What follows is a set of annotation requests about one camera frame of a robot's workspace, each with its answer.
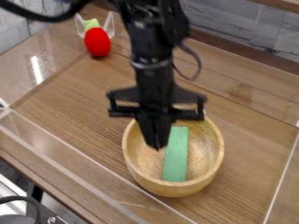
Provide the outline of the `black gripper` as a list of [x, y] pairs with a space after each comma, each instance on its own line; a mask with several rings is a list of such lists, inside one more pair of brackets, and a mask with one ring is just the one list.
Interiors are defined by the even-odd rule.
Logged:
[[[146, 144], [162, 149], [169, 143], [173, 121], [205, 120], [208, 98], [177, 84], [173, 63], [146, 65], [133, 62], [131, 65], [137, 86], [107, 93], [109, 113], [114, 117], [135, 117]], [[158, 117], [155, 137], [153, 118]]]

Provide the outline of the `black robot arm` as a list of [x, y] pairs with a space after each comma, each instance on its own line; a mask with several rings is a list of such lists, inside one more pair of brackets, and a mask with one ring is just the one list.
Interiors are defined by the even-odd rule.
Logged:
[[169, 144], [173, 124], [202, 121], [208, 97], [178, 86], [174, 49], [198, 53], [184, 43], [190, 34], [181, 0], [115, 0], [131, 42], [134, 87], [113, 90], [109, 113], [135, 118], [145, 142], [155, 149]]

